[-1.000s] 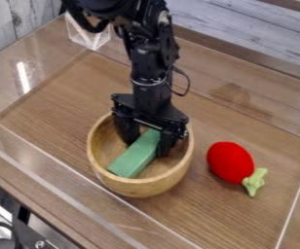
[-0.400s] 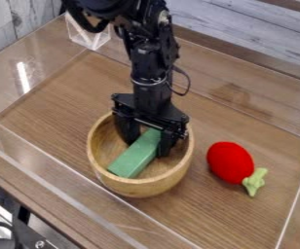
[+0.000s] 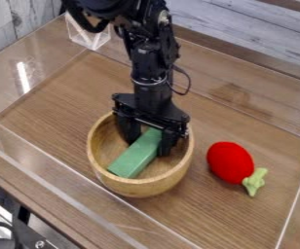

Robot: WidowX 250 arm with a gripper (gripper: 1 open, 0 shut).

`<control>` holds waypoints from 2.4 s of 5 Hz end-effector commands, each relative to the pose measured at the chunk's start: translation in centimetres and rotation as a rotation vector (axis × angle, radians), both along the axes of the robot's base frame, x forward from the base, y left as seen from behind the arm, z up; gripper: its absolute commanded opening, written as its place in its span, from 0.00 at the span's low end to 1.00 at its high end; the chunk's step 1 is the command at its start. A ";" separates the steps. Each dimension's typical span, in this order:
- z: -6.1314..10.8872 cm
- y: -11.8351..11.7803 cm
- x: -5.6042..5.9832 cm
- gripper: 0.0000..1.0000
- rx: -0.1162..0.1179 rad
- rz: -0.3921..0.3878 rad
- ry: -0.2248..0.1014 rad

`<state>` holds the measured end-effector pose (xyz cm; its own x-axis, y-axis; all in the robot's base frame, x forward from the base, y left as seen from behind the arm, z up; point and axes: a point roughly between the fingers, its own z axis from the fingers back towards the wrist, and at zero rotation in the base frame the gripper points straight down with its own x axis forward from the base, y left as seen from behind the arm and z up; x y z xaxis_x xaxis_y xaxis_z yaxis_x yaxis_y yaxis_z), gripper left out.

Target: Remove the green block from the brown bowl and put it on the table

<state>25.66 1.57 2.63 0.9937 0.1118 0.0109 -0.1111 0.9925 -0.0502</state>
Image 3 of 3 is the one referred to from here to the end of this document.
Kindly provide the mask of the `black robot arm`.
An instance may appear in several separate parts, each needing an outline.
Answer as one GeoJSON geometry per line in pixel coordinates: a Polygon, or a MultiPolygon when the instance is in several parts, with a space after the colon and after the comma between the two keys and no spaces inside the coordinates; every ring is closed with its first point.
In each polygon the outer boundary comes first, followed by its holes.
{"type": "Polygon", "coordinates": [[[139,139],[144,125],[157,128],[161,132],[157,153],[168,156],[177,141],[188,136],[191,118],[173,102],[180,44],[167,0],[62,2],[88,32],[100,33],[113,26],[124,39],[135,92],[113,95],[121,133],[132,143],[139,139]]]}

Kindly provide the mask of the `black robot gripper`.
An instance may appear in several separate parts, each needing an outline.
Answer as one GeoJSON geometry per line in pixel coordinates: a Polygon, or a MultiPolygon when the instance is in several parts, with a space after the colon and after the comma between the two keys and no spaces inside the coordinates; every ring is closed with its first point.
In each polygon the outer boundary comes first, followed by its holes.
{"type": "Polygon", "coordinates": [[[173,80],[165,79],[152,84],[135,82],[135,93],[115,93],[115,113],[125,142],[132,144],[141,135],[141,125],[163,130],[159,156],[167,157],[179,138],[189,134],[187,113],[173,102],[173,80]]]}

